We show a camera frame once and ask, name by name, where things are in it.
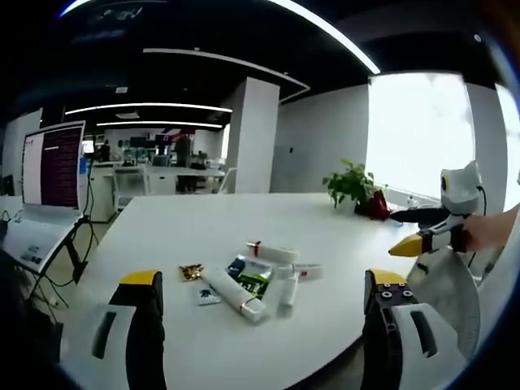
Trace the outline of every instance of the laptop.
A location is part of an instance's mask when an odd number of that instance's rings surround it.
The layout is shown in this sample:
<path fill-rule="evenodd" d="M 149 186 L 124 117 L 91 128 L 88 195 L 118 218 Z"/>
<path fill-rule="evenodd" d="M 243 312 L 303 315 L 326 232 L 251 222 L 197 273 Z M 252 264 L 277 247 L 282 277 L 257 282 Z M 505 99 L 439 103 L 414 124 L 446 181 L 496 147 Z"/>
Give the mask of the laptop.
<path fill-rule="evenodd" d="M 84 132 L 81 121 L 25 136 L 23 209 L 9 221 L 2 249 L 39 275 L 83 218 L 79 178 Z"/>

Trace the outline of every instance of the green leaves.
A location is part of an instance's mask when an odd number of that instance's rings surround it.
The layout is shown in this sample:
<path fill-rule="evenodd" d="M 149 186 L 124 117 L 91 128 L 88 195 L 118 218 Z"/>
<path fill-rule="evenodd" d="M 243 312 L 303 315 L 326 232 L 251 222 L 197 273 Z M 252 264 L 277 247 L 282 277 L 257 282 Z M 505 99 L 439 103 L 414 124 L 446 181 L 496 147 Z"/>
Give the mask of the green leaves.
<path fill-rule="evenodd" d="M 374 174 L 365 174 L 363 164 L 354 164 L 347 159 L 341 159 L 341 163 L 346 166 L 345 172 L 333 172 L 322 180 L 322 185 L 327 186 L 328 193 L 334 201 L 334 208 L 347 196 L 359 204 L 368 202 L 375 191 Z"/>

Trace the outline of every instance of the gold wrapper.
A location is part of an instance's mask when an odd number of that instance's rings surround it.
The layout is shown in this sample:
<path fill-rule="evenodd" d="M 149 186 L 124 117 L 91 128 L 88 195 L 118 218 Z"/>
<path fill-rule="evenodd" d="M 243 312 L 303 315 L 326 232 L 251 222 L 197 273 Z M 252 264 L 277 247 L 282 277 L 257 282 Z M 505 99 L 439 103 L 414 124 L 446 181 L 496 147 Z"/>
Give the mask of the gold wrapper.
<path fill-rule="evenodd" d="M 199 280 L 201 272 L 204 269 L 202 264 L 192 264 L 191 266 L 180 266 L 180 274 L 183 282 L 191 282 L 192 280 Z"/>

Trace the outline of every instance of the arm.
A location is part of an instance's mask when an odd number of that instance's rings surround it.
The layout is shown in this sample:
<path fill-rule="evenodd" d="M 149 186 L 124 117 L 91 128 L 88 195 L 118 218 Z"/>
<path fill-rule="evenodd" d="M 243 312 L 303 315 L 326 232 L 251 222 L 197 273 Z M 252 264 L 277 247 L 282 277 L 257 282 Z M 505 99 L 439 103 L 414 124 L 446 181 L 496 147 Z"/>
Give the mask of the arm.
<path fill-rule="evenodd" d="M 513 230 L 520 204 L 505 213 L 481 216 L 471 215 L 464 223 L 470 233 L 468 250 L 482 250 L 504 246 Z"/>

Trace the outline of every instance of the human hand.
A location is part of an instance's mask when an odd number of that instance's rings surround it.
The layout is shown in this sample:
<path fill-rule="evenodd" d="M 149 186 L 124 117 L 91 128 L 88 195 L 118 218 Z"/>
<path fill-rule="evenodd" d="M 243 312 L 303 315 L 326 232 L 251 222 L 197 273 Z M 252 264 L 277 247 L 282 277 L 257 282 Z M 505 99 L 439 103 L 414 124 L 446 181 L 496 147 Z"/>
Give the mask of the human hand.
<path fill-rule="evenodd" d="M 467 250 L 476 252 L 495 246 L 496 229 L 494 225 L 492 217 L 470 215 L 464 222 L 464 230 L 469 233 L 466 242 Z"/>

